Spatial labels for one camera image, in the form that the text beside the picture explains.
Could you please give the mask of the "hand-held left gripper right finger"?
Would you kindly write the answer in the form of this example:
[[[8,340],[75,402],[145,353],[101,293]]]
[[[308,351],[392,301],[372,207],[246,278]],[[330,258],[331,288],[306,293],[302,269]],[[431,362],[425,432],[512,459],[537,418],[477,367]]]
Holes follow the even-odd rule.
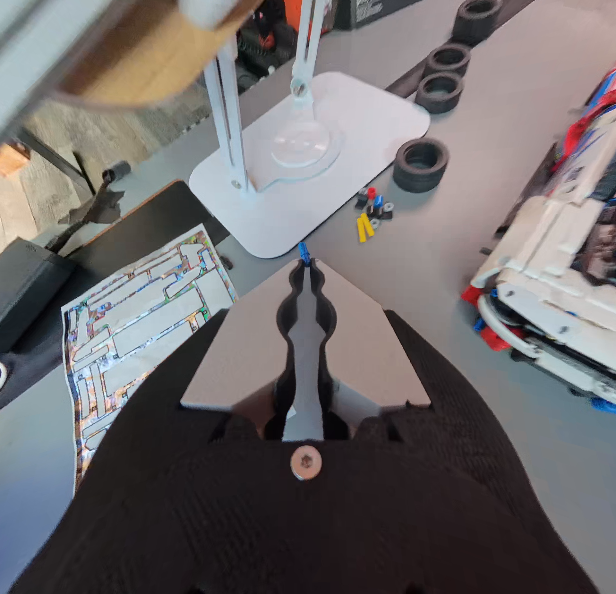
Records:
[[[431,400],[384,309],[323,261],[312,259],[319,345],[317,389],[325,439],[347,439],[367,418]]]

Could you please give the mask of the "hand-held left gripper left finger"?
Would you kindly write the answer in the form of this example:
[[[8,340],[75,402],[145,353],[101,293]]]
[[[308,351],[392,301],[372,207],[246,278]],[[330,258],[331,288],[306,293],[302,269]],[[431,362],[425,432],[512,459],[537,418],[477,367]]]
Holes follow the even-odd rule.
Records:
[[[227,311],[181,405],[241,415],[260,436],[281,439],[296,394],[295,349],[304,263],[292,261]]]

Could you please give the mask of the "black desk mat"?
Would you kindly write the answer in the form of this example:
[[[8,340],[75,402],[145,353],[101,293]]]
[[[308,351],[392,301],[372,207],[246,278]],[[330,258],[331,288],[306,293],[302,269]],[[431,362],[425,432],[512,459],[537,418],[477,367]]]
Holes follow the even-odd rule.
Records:
[[[63,361],[61,307],[133,261],[202,224],[212,243],[228,235],[182,181],[172,182],[118,222],[71,252],[76,268],[12,350],[1,354],[9,378],[1,408],[10,404]]]

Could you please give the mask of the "grey desk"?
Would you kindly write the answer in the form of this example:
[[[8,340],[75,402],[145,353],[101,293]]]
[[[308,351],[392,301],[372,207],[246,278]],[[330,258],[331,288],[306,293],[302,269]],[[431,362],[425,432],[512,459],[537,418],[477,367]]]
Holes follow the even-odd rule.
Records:
[[[317,70],[387,87],[450,36],[464,0],[423,0],[321,42]],[[601,593],[615,593],[615,416],[539,370],[492,352],[459,294],[479,251],[559,134],[615,62],[615,0],[534,0],[473,49],[465,89],[429,134],[450,151],[441,183],[409,194],[366,245],[345,205],[308,238],[310,252],[394,310],[461,371],[518,451],[559,534]],[[128,207],[187,181],[218,140],[194,128],[134,172]],[[73,497],[72,400],[61,365],[1,409],[1,593]]]

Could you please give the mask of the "holographic sticker sheet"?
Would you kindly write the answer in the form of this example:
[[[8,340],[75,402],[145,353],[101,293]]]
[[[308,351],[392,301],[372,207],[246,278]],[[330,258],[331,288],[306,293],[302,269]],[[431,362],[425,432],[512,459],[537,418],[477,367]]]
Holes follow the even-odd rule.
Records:
[[[202,223],[61,309],[73,401],[75,491],[123,406],[181,344],[236,301]]]

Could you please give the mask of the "pile of small brick parts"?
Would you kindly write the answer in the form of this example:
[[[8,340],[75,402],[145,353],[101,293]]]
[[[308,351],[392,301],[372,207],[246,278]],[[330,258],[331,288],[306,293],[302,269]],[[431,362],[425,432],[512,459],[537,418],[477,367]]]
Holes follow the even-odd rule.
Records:
[[[364,187],[358,191],[354,209],[358,212],[356,225],[360,243],[363,244],[373,237],[382,222],[393,219],[394,207],[394,204],[386,201],[374,186]]]

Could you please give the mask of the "black rubber tyre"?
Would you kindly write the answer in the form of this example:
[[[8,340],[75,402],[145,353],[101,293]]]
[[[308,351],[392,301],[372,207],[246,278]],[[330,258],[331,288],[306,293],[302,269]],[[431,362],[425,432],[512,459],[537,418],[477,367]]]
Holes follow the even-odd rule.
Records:
[[[464,44],[446,43],[429,53],[422,77],[433,74],[454,74],[464,77],[471,60],[471,49]]]
[[[430,137],[410,140],[397,150],[392,178],[407,192],[429,192],[441,182],[449,160],[450,152],[442,142]]]
[[[465,0],[458,8],[451,42],[474,47],[492,34],[502,8],[502,0]]]
[[[420,82],[415,103],[432,115],[451,112],[457,107],[465,81],[458,74],[438,72]]]

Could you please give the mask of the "toy brick race car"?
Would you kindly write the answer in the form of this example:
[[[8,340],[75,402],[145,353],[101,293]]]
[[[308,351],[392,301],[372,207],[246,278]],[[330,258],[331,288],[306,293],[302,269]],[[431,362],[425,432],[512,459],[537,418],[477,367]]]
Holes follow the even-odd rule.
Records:
[[[615,413],[615,67],[529,181],[461,299],[495,352]]]

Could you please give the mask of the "black flat box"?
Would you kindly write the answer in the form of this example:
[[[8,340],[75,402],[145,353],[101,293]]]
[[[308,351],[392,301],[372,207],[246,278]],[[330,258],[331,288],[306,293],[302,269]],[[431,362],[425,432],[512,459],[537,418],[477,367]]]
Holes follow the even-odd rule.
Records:
[[[75,263],[22,238],[1,252],[1,352],[9,352],[75,270]]]

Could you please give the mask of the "black strip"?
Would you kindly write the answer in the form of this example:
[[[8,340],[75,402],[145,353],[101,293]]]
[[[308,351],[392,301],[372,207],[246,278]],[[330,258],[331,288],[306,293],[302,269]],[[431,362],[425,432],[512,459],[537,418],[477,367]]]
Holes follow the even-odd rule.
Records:
[[[501,28],[534,1],[535,0],[503,0],[501,10],[496,17],[493,31]],[[423,78],[426,64],[427,57],[416,63],[415,66],[388,85],[385,90],[404,99],[408,98],[417,90]]]

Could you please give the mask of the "brown board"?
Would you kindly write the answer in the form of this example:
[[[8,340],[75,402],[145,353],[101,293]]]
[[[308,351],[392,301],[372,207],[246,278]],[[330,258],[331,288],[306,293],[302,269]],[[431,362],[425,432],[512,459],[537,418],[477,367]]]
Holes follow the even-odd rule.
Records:
[[[137,0],[70,64],[54,93],[84,107],[138,108],[181,93],[264,0]]]

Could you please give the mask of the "orange object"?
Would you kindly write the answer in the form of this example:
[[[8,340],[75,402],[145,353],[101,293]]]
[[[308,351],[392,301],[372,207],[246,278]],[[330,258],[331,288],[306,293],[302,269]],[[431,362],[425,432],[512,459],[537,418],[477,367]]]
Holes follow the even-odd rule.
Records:
[[[299,33],[301,22],[301,12],[303,0],[283,0],[285,5],[285,15],[287,24],[290,25],[295,32]],[[333,28],[333,0],[326,0],[325,16],[321,27],[321,34],[324,35],[330,32]]]

